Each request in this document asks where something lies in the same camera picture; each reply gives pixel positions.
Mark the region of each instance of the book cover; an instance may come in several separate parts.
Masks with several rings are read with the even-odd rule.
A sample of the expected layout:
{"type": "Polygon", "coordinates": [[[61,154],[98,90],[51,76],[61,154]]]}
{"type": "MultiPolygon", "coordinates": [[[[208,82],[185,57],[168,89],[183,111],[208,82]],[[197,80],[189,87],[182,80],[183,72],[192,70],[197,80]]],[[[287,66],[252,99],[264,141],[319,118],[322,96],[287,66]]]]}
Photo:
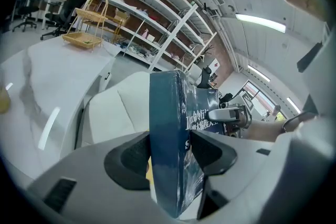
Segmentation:
{"type": "Polygon", "coordinates": [[[181,71],[150,76],[150,141],[157,202],[177,218],[202,192],[203,172],[190,147],[190,130],[223,134],[205,118],[218,109],[218,90],[198,89],[181,71]]]}

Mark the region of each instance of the ceiling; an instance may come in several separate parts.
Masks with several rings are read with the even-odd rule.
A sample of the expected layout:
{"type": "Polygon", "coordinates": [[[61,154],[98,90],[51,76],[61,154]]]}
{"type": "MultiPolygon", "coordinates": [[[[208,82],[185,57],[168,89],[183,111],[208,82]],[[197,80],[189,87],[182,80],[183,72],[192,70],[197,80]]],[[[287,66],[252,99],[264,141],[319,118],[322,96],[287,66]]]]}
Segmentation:
{"type": "Polygon", "coordinates": [[[206,2],[211,8],[221,11],[222,18],[218,20],[222,23],[222,30],[226,31],[242,68],[247,69],[248,64],[260,67],[287,87],[288,93],[284,95],[295,94],[294,98],[304,103],[308,92],[296,63],[315,43],[321,41],[321,21],[283,0],[224,0],[222,5],[217,5],[213,0],[198,1],[206,2]],[[242,23],[235,19],[235,13],[285,24],[286,33],[253,23],[242,23]]]}

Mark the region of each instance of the floor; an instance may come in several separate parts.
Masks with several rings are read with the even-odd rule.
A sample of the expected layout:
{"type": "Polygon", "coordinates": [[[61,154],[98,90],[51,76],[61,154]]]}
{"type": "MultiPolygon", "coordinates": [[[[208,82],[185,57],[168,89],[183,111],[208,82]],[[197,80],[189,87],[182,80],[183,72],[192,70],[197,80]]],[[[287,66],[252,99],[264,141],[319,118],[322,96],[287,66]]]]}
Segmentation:
{"type": "MultiPolygon", "coordinates": [[[[12,26],[16,26],[21,23],[21,20],[14,20],[12,26]]],[[[49,29],[41,29],[42,23],[37,23],[37,28],[31,28],[30,26],[26,27],[26,31],[22,32],[22,27],[16,28],[14,32],[11,30],[2,34],[0,36],[0,63],[7,60],[9,57],[18,53],[19,51],[30,47],[38,42],[41,42],[40,37],[44,33],[48,33],[53,31],[55,28],[49,27],[49,29]]],[[[123,57],[122,54],[118,54],[113,65],[111,80],[107,86],[107,88],[117,84],[122,81],[124,78],[129,75],[139,72],[145,71],[148,72],[148,66],[128,55],[123,57]]]]}

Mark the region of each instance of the white table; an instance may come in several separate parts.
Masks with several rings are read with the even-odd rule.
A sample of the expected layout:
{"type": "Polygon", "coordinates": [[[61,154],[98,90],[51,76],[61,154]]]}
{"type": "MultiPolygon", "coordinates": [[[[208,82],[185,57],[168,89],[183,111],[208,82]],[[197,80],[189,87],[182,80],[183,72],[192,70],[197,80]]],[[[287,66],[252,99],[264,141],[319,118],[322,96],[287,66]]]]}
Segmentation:
{"type": "MultiPolygon", "coordinates": [[[[17,1],[18,0],[16,0],[14,8],[13,8],[13,11],[12,11],[12,21],[14,20],[14,14],[15,14],[15,8],[16,8],[17,1]]],[[[44,29],[45,26],[46,26],[46,14],[49,12],[50,3],[60,3],[60,8],[58,9],[58,14],[59,14],[60,11],[61,11],[61,9],[62,9],[62,7],[63,7],[63,4],[64,4],[64,2],[66,0],[40,0],[39,6],[38,6],[39,8],[41,8],[42,1],[46,1],[47,2],[47,6],[46,6],[46,9],[45,9],[44,14],[43,14],[43,21],[42,21],[42,29],[44,29]]],[[[30,0],[27,0],[26,6],[29,6],[29,5],[30,5],[30,0]]],[[[37,21],[37,19],[39,17],[39,14],[40,14],[40,10],[37,12],[35,21],[37,21]]]]}
{"type": "MultiPolygon", "coordinates": [[[[83,99],[100,75],[100,91],[106,87],[119,51],[104,41],[91,52],[56,37],[3,62],[4,84],[13,84],[8,89],[10,109],[0,114],[0,150],[5,160],[34,180],[74,150],[83,99]],[[60,111],[41,150],[41,134],[55,108],[60,111]]],[[[20,178],[14,179],[21,185],[20,178]]]]}

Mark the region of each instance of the woven tray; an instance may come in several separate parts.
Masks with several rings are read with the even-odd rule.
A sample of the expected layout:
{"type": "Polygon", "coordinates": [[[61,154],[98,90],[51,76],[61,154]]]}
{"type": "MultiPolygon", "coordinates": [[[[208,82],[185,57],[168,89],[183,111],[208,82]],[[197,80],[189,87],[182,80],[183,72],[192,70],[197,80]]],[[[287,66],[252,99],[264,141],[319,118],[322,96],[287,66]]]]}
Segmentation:
{"type": "Polygon", "coordinates": [[[84,32],[64,34],[62,35],[62,38],[75,46],[80,46],[86,49],[92,49],[102,42],[101,38],[84,32]]]}
{"type": "Polygon", "coordinates": [[[81,16],[93,22],[102,23],[103,21],[105,21],[105,19],[107,19],[105,16],[95,12],[91,12],[89,10],[83,10],[81,8],[76,8],[75,10],[78,16],[81,16]]]}

